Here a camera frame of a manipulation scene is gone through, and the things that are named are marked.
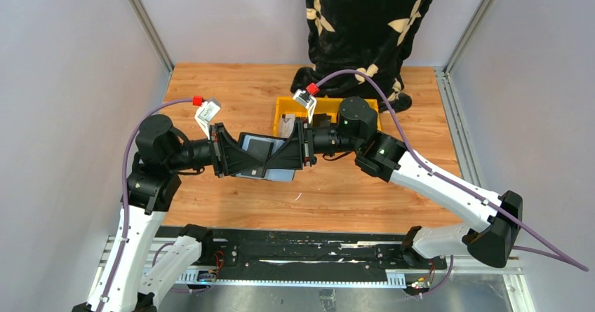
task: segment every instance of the wood surface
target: wood surface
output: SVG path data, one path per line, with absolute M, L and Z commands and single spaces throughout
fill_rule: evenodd
M 275 101 L 289 96 L 298 65 L 176 65 L 166 101 L 202 95 L 215 97 L 223 122 L 237 138 L 240 132 L 272 135 Z M 434 70 L 403 68 L 408 111 L 397 114 L 411 144 L 424 157 L 459 175 Z M 194 120 L 196 107 L 179 104 L 164 110 L 190 139 L 204 134 Z M 399 137 L 389 114 L 383 130 Z M 441 206 L 403 187 L 364 174 L 353 156 L 334 162 L 319 158 L 313 168 L 298 170 L 293 182 L 268 182 L 204 174 L 181 177 L 164 221 L 209 227 L 405 233 L 410 227 L 444 226 L 460 220 Z

